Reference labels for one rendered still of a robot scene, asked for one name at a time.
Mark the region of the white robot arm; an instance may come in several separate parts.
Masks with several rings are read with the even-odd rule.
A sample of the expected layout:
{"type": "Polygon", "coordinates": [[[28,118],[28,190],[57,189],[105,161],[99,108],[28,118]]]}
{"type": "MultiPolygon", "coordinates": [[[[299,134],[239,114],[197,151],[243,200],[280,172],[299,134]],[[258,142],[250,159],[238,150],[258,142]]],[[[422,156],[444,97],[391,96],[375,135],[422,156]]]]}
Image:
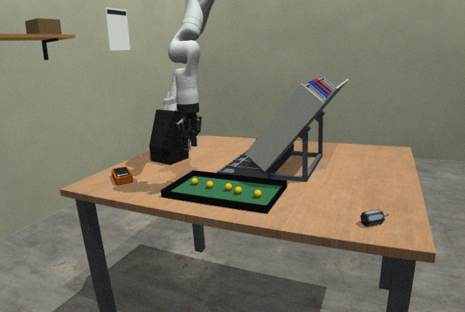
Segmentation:
{"type": "Polygon", "coordinates": [[[213,3],[214,0],[186,2],[182,24],[169,45],[169,58],[174,63],[187,65],[174,71],[171,89],[163,99],[164,110],[176,111],[177,104],[199,103],[196,74],[201,51],[195,40],[204,31],[213,3]]]}

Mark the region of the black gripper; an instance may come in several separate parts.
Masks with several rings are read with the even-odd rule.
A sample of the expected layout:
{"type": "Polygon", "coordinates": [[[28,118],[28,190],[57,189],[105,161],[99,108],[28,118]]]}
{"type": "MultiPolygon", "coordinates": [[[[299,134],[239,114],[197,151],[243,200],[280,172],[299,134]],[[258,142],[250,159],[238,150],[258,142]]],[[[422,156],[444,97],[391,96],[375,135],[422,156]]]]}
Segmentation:
{"type": "Polygon", "coordinates": [[[180,114],[180,121],[176,122],[175,126],[179,138],[183,139],[185,150],[190,150],[190,138],[191,146],[196,147],[198,145],[197,135],[201,132],[202,117],[197,116],[197,112],[199,112],[199,103],[187,105],[177,104],[177,113],[180,114]],[[190,134],[192,136],[190,136],[190,134]]]}

